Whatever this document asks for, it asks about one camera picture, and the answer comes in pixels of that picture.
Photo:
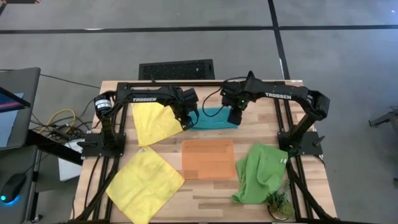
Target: teal cloth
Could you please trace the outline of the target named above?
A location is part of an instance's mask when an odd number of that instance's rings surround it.
[[[233,202],[263,203],[282,185],[287,158],[285,151],[254,143],[249,154],[236,163],[241,185]]]
[[[206,114],[212,115],[217,113],[220,108],[205,108]],[[202,110],[199,110],[199,120],[191,131],[204,131],[204,130],[215,130],[215,129],[237,129],[238,126],[235,124],[231,124],[227,122],[229,116],[230,108],[223,108],[221,111],[214,117],[206,116]],[[195,112],[189,112],[189,115],[192,118],[192,121],[195,122],[197,120],[197,116]]]

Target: gray floor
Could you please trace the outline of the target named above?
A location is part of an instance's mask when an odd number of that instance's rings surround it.
[[[397,1],[276,0],[275,8],[280,26],[398,24]],[[0,29],[271,24],[267,1],[260,0],[42,0],[8,5],[0,17]],[[326,136],[322,146],[338,216],[397,223],[397,140],[389,125],[373,129],[368,120],[398,105],[398,30],[283,31],[282,40],[291,78],[331,98],[329,117],[316,126]],[[282,79],[272,31],[0,35],[0,68],[41,67],[43,74],[97,86],[137,79],[140,63],[201,58],[214,60],[220,79],[248,70]],[[81,113],[97,94],[41,77],[34,113],[43,122],[64,108]],[[83,119],[92,117],[90,108]],[[56,158],[42,167],[48,191],[39,198],[41,223],[66,220],[77,181],[57,182]]]

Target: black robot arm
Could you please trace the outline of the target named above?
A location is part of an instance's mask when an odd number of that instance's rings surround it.
[[[301,145],[304,133],[316,121],[325,119],[328,115],[330,100],[319,91],[309,90],[304,86],[273,85],[264,83],[249,72],[245,81],[226,82],[221,89],[223,106],[231,106],[228,122],[240,125],[242,111],[250,101],[256,102],[262,97],[293,100],[301,105],[305,116],[289,131],[287,143],[290,148]]]
[[[102,124],[101,132],[87,134],[85,141],[78,143],[83,148],[82,156],[115,157],[123,154],[126,135],[116,133],[114,125],[118,111],[128,103],[157,102],[170,106],[182,129],[188,130],[195,125],[189,112],[194,111],[197,118],[199,117],[197,101],[198,97],[193,88],[183,91],[176,86],[164,86],[157,90],[106,91],[94,99],[95,113]]]
[[[117,96],[114,105],[111,106],[111,98]],[[163,106],[170,106],[175,119],[177,119],[183,130],[193,127],[194,123],[189,117],[189,112],[197,114],[198,97],[193,88],[183,91],[176,86],[163,86],[157,90],[119,90],[107,91],[95,99],[96,115],[101,122],[110,119],[127,103],[150,103],[157,102]]]

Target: orange plastic sheet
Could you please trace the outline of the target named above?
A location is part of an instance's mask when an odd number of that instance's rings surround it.
[[[184,179],[231,179],[235,175],[232,140],[186,140],[182,143]]]

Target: yellow cloth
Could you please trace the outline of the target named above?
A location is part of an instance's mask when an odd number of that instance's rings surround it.
[[[136,103],[132,115],[139,146],[148,146],[182,131],[169,106],[160,103]]]
[[[183,183],[170,164],[143,147],[115,175],[106,193],[134,224],[146,224]]]

